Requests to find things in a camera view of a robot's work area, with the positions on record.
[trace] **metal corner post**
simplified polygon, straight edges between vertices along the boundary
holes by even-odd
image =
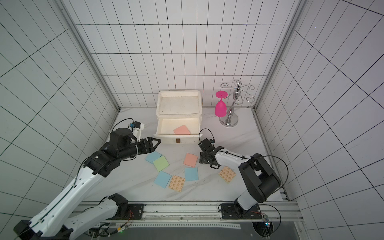
[[[56,4],[56,6],[58,7],[58,9],[60,10],[60,12],[62,13],[62,15],[63,15],[63,17],[64,17],[64,19],[68,25],[69,30],[71,31],[72,35],[74,36],[77,44],[80,46],[83,54],[85,55],[85,58],[90,63],[92,70],[96,73],[96,76],[99,79],[99,82],[101,82],[105,92],[108,94],[109,98],[112,100],[114,108],[116,109],[116,111],[119,111],[120,107],[119,107],[118,103],[116,102],[116,99],[114,98],[111,90],[109,89],[107,82],[105,81],[103,75],[101,74],[95,60],[93,59],[87,45],[85,44],[84,40],[82,39],[73,19],[69,15],[68,9],[63,4],[62,0],[54,0],[54,2]]]
[[[253,106],[253,109],[256,109],[259,106],[260,100],[265,94],[265,89],[268,85],[268,83],[272,79],[272,75],[275,73],[276,67],[278,62],[281,60],[281,57],[283,55],[283,52],[286,50],[289,40],[291,39],[293,32],[295,31],[295,28],[297,26],[297,23],[299,22],[299,19],[301,17],[302,12],[304,11],[305,6],[307,5],[308,0],[300,0],[298,3],[295,13],[293,14],[293,17],[289,23],[288,30],[286,31],[283,41],[281,42],[281,45],[279,47],[279,50],[277,51],[275,60],[273,61],[272,67],[269,69],[267,78],[265,82],[263,83],[262,89],[260,91],[261,94],[257,97],[256,103]]]

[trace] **metal frame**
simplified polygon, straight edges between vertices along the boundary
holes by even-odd
[[[72,35],[74,36],[77,44],[79,45],[81,51],[83,52],[85,58],[90,63],[92,70],[96,73],[97,78],[99,79],[99,82],[101,82],[105,92],[108,94],[109,98],[112,100],[113,106],[115,107],[115,109],[117,111],[120,110],[120,107],[119,107],[118,103],[116,102],[116,99],[114,98],[114,96],[113,96],[111,90],[109,89],[103,75],[101,74],[99,68],[97,67],[95,60],[93,59],[92,55],[90,54],[90,51],[89,51],[88,47],[86,46],[83,38],[81,37],[73,19],[71,18],[71,15],[68,13],[68,10],[65,7],[65,4],[63,4],[62,0],[54,0],[54,2],[56,3],[56,6],[58,7],[60,12],[62,13],[63,18],[65,19],[65,21],[68,25],[68,29],[71,31]]]
[[[307,5],[307,2],[308,2],[308,0],[300,0],[300,2],[298,3],[296,10],[295,10],[295,13],[293,14],[293,17],[289,23],[288,30],[286,31],[286,33],[284,35],[284,39],[281,42],[279,50],[277,51],[277,54],[276,54],[275,60],[273,61],[272,67],[269,69],[268,74],[267,74],[267,78],[263,83],[262,89],[260,91],[261,94],[259,94],[259,96],[257,97],[256,103],[254,104],[253,109],[256,109],[258,107],[261,98],[265,94],[265,89],[266,89],[268,83],[271,81],[272,75],[275,73],[277,64],[281,60],[281,56],[283,55],[283,52],[287,48],[288,42],[291,39],[293,32],[295,31],[297,23],[299,22],[299,18],[301,17],[301,13],[304,11],[304,8]]]
[[[84,209],[97,206],[99,202],[82,202],[73,212],[78,214]],[[131,204],[144,204],[143,215],[141,220],[135,220],[135,224],[130,227],[200,227],[197,224],[213,224],[224,223],[223,225],[215,225],[216,227],[225,226],[228,223],[240,222],[263,222],[263,219],[251,220],[224,220],[221,218],[221,212],[218,207],[222,203],[233,202],[130,202]],[[276,207],[281,214],[282,222],[302,222],[303,217],[296,202],[288,201],[267,201],[265,204],[270,204]],[[261,212],[268,215],[270,221],[279,221],[280,217],[278,212],[271,206],[260,204]],[[119,227],[126,223],[126,220],[105,220],[102,223],[111,222],[110,227]]]
[[[271,151],[271,149],[269,147],[268,141],[266,140],[264,130],[261,127],[260,120],[259,120],[259,118],[257,116],[257,113],[256,113],[255,109],[252,110],[252,115],[253,115],[253,118],[255,119],[255,122],[256,122],[256,125],[257,125],[257,130],[259,131],[260,137],[262,138],[262,142],[264,144],[264,147],[265,147],[265,150],[266,150],[267,154],[268,155],[273,155],[272,151]],[[269,157],[269,160],[270,160],[270,163],[272,165],[272,169],[275,171],[275,173],[277,173],[277,175],[281,179],[281,182],[284,182],[285,179],[283,179],[283,177],[281,175],[281,172],[277,168],[276,159],[274,157]],[[288,196],[285,194],[285,192],[286,192],[285,191],[285,186],[283,186],[282,189],[284,189],[284,196],[285,196],[285,198],[289,201]]]

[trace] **pink sticky note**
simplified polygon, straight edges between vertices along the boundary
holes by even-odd
[[[182,125],[181,127],[176,128],[175,130],[173,130],[173,132],[176,135],[191,135],[186,125]]]
[[[185,165],[188,165],[188,166],[191,166],[191,167],[195,167],[196,166],[196,162],[197,162],[197,156],[193,155],[193,154],[190,154],[190,153],[187,153],[183,163]]]

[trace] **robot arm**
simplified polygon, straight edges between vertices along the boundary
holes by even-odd
[[[225,149],[224,147],[215,147],[213,141],[204,139],[199,143],[200,163],[213,166],[225,165],[232,168],[239,168],[247,190],[240,195],[234,202],[239,215],[242,215],[255,204],[264,202],[280,186],[281,180],[273,171],[268,162],[262,155],[256,153],[252,156],[241,156]]]
[[[155,151],[160,139],[140,139],[144,124],[133,122],[132,130],[119,128],[111,132],[110,141],[84,161],[75,179],[30,221],[22,220],[14,231],[22,240],[75,239],[87,229],[108,218],[124,218],[127,200],[113,194],[97,207],[68,218],[88,193],[126,158]]]

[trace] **open drawer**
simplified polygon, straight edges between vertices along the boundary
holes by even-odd
[[[175,135],[174,129],[185,125],[191,135]],[[193,144],[199,143],[200,118],[164,118],[159,119],[157,131],[154,135],[161,139],[161,143],[181,143]]]

